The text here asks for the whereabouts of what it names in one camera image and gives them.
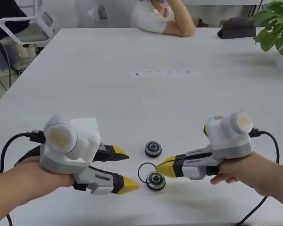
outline metal bearing ring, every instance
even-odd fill
[[[147,175],[147,186],[153,191],[160,191],[166,185],[165,177],[156,171],[152,171]]]
[[[156,141],[150,141],[146,144],[145,153],[151,158],[156,158],[161,154],[161,145]]]

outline thin wire ring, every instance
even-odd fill
[[[141,167],[144,166],[144,165],[147,165],[147,164],[154,166],[154,168],[155,168],[155,170],[156,170],[156,166],[155,166],[153,163],[151,163],[151,162],[145,162],[145,163],[143,163],[142,165],[140,165],[140,167],[138,168],[138,170],[137,170],[137,175],[138,175],[138,178],[140,179],[141,182],[143,182],[143,183],[145,183],[145,184],[150,184],[150,183],[148,183],[147,181],[144,181],[144,180],[141,178],[141,176],[140,176]]]

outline white shirt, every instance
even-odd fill
[[[138,27],[145,31],[163,33],[168,21],[174,20],[174,12],[167,7],[167,17],[162,16],[149,0],[136,3],[131,16],[131,27]]]

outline forearm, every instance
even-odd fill
[[[283,166],[278,165],[271,177],[273,179],[270,180],[270,196],[283,204]]]
[[[27,192],[18,175],[13,171],[0,174],[0,221],[17,206],[24,204]]]
[[[167,2],[174,12],[178,29],[183,34],[192,34],[196,27],[188,9],[183,2],[181,0],[167,0]]]

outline white floor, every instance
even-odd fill
[[[11,74],[12,74],[11,81],[13,84],[19,78],[19,76],[15,75],[13,71],[11,72]],[[6,89],[9,88],[9,76],[8,75],[9,75],[8,70],[0,71],[0,81],[2,82],[2,84],[4,85]],[[5,92],[6,92],[5,89],[0,84],[0,98],[3,97]]]

